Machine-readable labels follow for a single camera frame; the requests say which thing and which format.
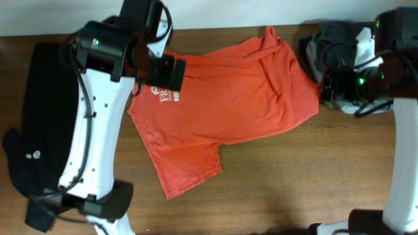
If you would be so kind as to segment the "red t-shirt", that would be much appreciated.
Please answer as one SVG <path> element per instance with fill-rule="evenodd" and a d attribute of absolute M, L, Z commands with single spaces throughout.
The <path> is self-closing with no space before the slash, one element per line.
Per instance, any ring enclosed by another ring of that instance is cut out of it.
<path fill-rule="evenodd" d="M 317 84 L 273 27 L 183 60 L 180 91 L 135 87 L 127 111 L 167 198 L 220 173 L 220 145 L 290 131 L 319 111 Z"/>

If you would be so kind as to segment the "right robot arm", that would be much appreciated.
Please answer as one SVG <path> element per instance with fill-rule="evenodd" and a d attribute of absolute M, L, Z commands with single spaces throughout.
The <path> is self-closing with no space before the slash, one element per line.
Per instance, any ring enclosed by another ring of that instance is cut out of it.
<path fill-rule="evenodd" d="M 312 224 L 310 234 L 417 233 L 417 9 L 397 7 L 374 23 L 323 22 L 306 58 L 331 107 L 363 118 L 394 113 L 391 189 L 382 210 L 354 209 L 340 222 Z"/>

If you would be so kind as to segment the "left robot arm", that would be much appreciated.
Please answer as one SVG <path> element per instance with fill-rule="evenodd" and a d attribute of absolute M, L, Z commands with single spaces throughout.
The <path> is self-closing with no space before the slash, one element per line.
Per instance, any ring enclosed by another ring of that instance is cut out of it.
<path fill-rule="evenodd" d="M 78 108 L 57 188 L 33 197 L 46 213 L 75 208 L 98 234 L 133 233 L 133 184 L 114 177 L 116 145 L 131 95 L 145 85 L 181 89 L 185 61 L 164 53 L 172 32 L 161 1 L 124 1 L 117 16 L 90 21 L 68 38 Z"/>

